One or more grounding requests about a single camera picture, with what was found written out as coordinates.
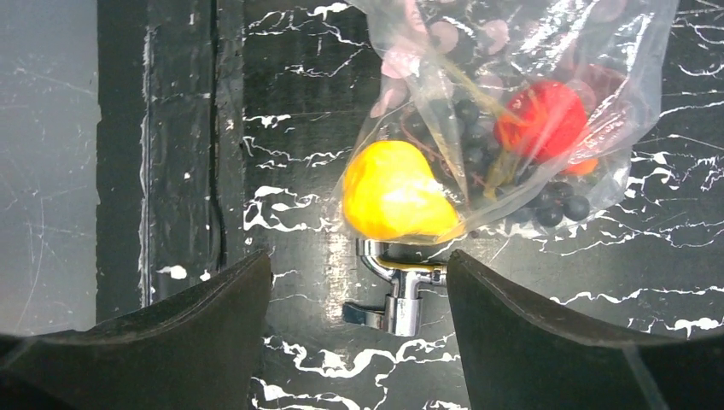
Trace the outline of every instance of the gray surface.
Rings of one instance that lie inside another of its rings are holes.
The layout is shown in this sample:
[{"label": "gray surface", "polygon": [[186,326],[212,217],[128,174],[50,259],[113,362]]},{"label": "gray surface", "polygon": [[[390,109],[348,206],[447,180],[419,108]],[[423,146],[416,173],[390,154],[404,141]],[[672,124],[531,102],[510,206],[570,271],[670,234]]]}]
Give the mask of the gray surface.
[{"label": "gray surface", "polygon": [[96,321],[95,0],[0,3],[0,332]]}]

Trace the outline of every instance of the plastic bag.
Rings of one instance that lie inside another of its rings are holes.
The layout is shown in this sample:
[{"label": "plastic bag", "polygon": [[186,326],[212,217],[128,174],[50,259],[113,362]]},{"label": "plastic bag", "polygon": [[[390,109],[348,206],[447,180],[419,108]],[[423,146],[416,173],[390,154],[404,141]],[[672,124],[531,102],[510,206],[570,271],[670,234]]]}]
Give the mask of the plastic bag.
[{"label": "plastic bag", "polygon": [[660,115],[677,0],[349,2],[382,58],[335,191],[360,235],[539,236],[623,199],[631,147]]}]

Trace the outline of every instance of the metal tap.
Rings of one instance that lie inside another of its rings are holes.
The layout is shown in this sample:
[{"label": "metal tap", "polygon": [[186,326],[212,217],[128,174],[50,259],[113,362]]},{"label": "metal tap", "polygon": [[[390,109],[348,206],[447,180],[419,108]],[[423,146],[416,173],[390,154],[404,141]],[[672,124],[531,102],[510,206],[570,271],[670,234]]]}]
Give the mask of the metal tap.
[{"label": "metal tap", "polygon": [[357,255],[378,277],[392,285],[384,307],[361,307],[345,302],[342,317],[348,323],[365,325],[396,336],[416,336],[420,329],[423,299],[420,284],[445,286],[447,265],[385,261],[388,244],[370,239],[357,240]]}]

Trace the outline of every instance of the bag of fruit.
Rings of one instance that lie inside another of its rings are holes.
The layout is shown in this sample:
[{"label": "bag of fruit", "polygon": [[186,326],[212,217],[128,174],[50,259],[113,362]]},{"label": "bag of fruit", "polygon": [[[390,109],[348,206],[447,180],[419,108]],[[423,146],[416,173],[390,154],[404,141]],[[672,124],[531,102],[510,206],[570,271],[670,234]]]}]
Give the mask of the bag of fruit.
[{"label": "bag of fruit", "polygon": [[358,234],[435,244],[526,236],[623,199],[660,115],[677,0],[350,0],[382,86],[336,212]]}]

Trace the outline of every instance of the yellow fruit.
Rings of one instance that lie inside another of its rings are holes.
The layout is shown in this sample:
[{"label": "yellow fruit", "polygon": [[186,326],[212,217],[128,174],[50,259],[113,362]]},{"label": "yellow fruit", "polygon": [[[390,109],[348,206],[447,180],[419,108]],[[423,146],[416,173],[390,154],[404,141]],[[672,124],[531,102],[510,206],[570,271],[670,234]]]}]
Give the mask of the yellow fruit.
[{"label": "yellow fruit", "polygon": [[423,153],[404,141],[377,141],[350,162],[342,212],[354,229],[378,241],[438,237],[458,225]]}]

